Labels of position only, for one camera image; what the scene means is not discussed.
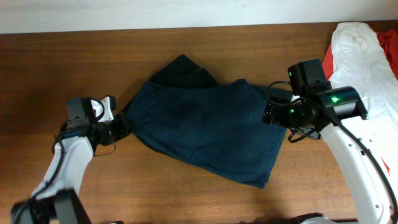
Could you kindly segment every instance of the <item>red fabric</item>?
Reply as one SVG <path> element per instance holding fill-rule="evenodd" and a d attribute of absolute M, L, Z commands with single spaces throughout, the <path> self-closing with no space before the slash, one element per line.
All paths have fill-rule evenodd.
<path fill-rule="evenodd" d="M 389 32 L 376 32 L 380 46 L 384 49 L 390 67 L 396 78 L 398 79 L 398 34 L 395 30 Z M 331 54 L 331 46 L 326 52 L 322 62 L 323 71 L 326 79 L 329 80 L 333 74 L 333 55 Z"/>

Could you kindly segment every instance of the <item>green light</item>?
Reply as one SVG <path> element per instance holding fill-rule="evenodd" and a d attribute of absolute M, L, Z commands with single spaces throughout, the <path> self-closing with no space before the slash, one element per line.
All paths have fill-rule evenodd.
<path fill-rule="evenodd" d="M 331 98 L 331 101 L 334 102 L 334 103 L 337 103 L 337 101 L 339 101 L 339 100 L 340 100 L 340 99 L 337 98 L 337 97 L 335 97 L 335 96 Z"/>

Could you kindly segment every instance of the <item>white cloth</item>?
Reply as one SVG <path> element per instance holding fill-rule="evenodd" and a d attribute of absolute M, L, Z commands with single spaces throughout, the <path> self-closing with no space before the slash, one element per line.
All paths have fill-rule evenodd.
<path fill-rule="evenodd" d="M 333 88 L 352 86 L 374 126 L 382 159 L 398 173 L 398 81 L 376 33 L 365 23 L 338 24 L 331 39 Z"/>

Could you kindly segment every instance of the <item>dark navy cloth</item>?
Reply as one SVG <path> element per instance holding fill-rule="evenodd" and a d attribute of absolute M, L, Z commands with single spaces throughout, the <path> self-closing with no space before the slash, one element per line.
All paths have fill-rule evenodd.
<path fill-rule="evenodd" d="M 267 102 L 245 80 L 211 85 L 148 81 L 126 110 L 133 133 L 157 152 L 263 188 L 286 129 L 262 122 Z"/>

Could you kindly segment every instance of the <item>brown floor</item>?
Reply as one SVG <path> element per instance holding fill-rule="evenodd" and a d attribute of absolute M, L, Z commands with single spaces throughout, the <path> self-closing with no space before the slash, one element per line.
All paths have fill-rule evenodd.
<path fill-rule="evenodd" d="M 398 21 L 371 22 L 375 30 Z M 336 23 L 0 35 L 0 223 L 42 180 L 65 102 L 114 95 L 119 108 L 179 54 L 222 84 L 267 85 L 287 67 L 323 58 Z M 106 152 L 111 148 L 99 148 Z M 264 190 L 234 183 L 146 148 L 134 136 L 94 158 L 80 198 L 93 223 L 238 223 L 310 212 L 332 219 L 356 212 L 322 141 L 282 149 Z"/>

